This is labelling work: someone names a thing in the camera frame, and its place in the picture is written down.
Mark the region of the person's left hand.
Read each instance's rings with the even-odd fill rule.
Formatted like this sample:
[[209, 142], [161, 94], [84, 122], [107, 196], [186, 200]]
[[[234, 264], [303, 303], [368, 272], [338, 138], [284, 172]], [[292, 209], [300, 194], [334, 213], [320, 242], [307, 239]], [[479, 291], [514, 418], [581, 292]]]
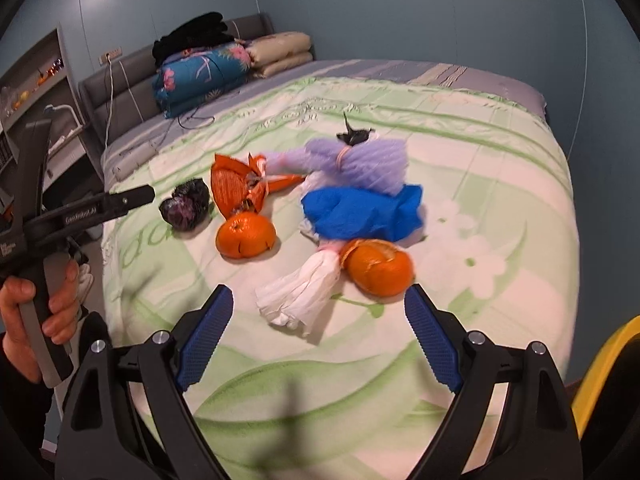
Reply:
[[78, 324], [79, 268], [66, 264], [61, 286], [47, 291], [43, 266], [24, 270], [20, 278], [7, 278], [1, 289], [1, 317], [6, 333], [2, 350], [10, 364], [34, 384], [58, 386], [74, 369], [66, 344]]

